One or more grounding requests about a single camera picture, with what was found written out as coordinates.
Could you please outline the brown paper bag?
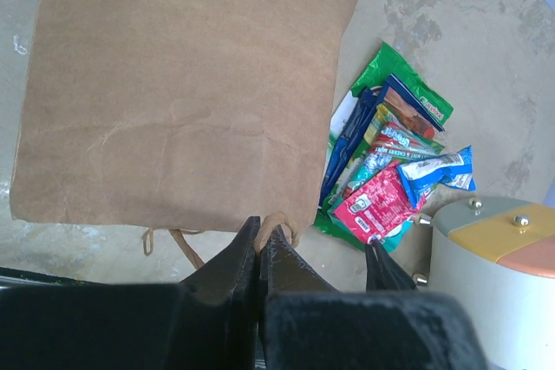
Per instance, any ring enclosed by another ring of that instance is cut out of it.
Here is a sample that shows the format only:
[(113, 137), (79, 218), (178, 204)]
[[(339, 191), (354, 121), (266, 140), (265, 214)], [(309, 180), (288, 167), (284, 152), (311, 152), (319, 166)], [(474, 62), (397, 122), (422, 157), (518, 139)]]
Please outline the brown paper bag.
[(357, 0), (41, 0), (11, 215), (177, 241), (313, 223)]

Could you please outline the teal Fox's candy bag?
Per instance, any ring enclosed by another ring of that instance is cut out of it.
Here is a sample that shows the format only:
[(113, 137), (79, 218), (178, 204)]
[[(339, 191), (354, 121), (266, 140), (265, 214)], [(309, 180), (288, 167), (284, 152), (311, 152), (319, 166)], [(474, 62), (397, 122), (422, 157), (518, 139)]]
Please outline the teal Fox's candy bag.
[(332, 223), (331, 231), (340, 237), (352, 237), (352, 232), (336, 217), (334, 210), (390, 162), (408, 162), (441, 153), (444, 145), (433, 140), (434, 134), (432, 129), (426, 132), (424, 138), (416, 135), (398, 120), (389, 107), (379, 105), (328, 199), (325, 216)]

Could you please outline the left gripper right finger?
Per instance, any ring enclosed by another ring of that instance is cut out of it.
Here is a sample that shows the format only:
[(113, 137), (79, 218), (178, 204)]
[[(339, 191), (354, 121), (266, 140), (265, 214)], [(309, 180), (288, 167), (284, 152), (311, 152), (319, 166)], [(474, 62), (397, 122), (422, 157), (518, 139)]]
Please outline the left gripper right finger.
[(277, 227), (262, 250), (260, 337), (269, 369), (487, 369), (453, 298), (333, 288)]

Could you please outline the light blue white snack packet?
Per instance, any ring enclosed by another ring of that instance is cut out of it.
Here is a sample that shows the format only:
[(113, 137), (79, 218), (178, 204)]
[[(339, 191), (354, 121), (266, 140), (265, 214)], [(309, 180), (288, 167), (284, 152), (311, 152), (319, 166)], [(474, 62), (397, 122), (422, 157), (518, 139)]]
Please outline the light blue white snack packet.
[(397, 166), (397, 172), (413, 209), (438, 184), (463, 191), (476, 190), (471, 146), (455, 153), (401, 164)]

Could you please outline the blue Burts chilli crisps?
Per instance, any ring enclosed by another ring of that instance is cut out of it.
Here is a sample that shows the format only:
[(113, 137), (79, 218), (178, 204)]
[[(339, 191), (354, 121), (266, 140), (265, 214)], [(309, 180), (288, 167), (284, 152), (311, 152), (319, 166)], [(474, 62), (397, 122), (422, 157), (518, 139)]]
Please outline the blue Burts chilli crisps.
[(389, 75), (382, 84), (372, 89), (377, 91), (377, 97), (408, 130), (423, 139), (432, 140), (437, 133), (445, 131), (396, 75)]

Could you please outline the green Chuba cassava chips bag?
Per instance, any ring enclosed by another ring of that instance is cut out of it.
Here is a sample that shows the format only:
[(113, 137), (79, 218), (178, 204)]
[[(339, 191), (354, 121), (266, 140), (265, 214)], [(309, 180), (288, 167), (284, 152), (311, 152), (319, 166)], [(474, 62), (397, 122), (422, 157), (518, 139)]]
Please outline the green Chuba cassava chips bag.
[[(429, 88), (405, 59), (386, 42), (383, 42), (375, 57), (363, 70), (332, 115), (326, 154), (327, 159), (332, 158), (336, 140), (343, 133), (360, 96), (367, 89), (375, 97), (378, 96), (382, 90), (383, 83), (389, 75), (396, 75), (404, 83), (415, 98), (424, 106), (424, 109), (430, 114), (434, 122), (439, 126), (443, 126), (447, 122), (454, 110), (451, 104)], [(314, 226), (321, 232), (340, 238), (359, 250), (362, 248), (362, 243), (348, 229), (340, 225), (329, 214), (329, 210), (332, 204), (338, 200), (337, 193), (346, 181), (347, 176), (354, 170), (355, 165), (362, 161), (362, 156), (369, 150), (369, 146), (370, 139), (368, 138), (360, 138), (356, 142), (356, 148), (353, 149), (349, 161), (342, 166), (340, 174), (336, 177), (336, 182), (328, 190), (321, 192), (322, 201), (318, 207), (314, 222)]]

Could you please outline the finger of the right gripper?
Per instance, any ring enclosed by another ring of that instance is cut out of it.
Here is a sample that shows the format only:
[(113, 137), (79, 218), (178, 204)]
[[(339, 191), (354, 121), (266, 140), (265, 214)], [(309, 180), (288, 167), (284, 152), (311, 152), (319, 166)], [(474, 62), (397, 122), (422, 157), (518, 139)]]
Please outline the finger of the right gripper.
[(416, 290), (411, 276), (389, 255), (377, 239), (365, 245), (366, 290)]

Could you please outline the red snack packet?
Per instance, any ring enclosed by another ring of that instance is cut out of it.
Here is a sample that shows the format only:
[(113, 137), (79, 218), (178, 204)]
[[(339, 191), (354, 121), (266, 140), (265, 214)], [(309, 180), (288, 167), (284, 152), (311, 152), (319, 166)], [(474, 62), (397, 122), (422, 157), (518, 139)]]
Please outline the red snack packet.
[(399, 164), (393, 160), (332, 210), (332, 215), (361, 243), (384, 239), (427, 202), (428, 191), (412, 206), (397, 170)]

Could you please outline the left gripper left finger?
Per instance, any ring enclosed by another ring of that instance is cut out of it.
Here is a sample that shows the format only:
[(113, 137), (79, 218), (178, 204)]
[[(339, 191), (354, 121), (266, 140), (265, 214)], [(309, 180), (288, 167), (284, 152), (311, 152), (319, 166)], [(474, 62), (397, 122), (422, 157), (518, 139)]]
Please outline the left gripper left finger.
[(1, 271), (4, 369), (251, 369), (258, 217), (174, 283), (99, 284)]

